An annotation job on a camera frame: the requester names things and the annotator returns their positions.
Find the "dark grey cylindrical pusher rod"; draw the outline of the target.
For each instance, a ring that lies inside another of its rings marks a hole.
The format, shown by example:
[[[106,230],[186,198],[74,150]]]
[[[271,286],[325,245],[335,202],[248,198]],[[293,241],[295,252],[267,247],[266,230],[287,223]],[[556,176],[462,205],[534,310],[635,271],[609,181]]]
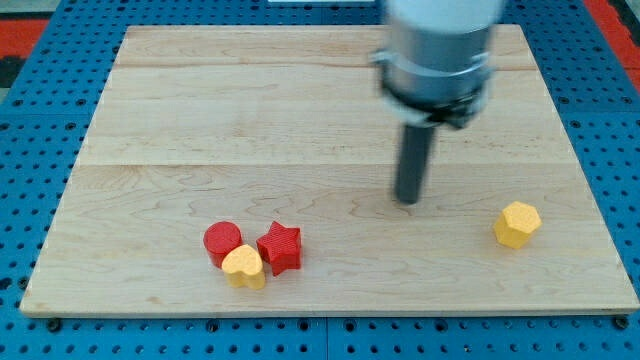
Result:
[[[394,180],[395,198],[403,204],[420,199],[434,134],[434,127],[403,127]]]

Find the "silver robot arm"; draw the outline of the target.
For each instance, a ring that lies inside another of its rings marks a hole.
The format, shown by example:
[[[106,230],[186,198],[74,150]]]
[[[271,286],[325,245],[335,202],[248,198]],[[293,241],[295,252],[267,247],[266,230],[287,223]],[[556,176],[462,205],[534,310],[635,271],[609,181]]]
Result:
[[[438,126],[462,129],[485,107],[492,28],[504,0],[388,0],[387,38],[371,61],[383,99],[402,121],[393,192],[420,199]]]

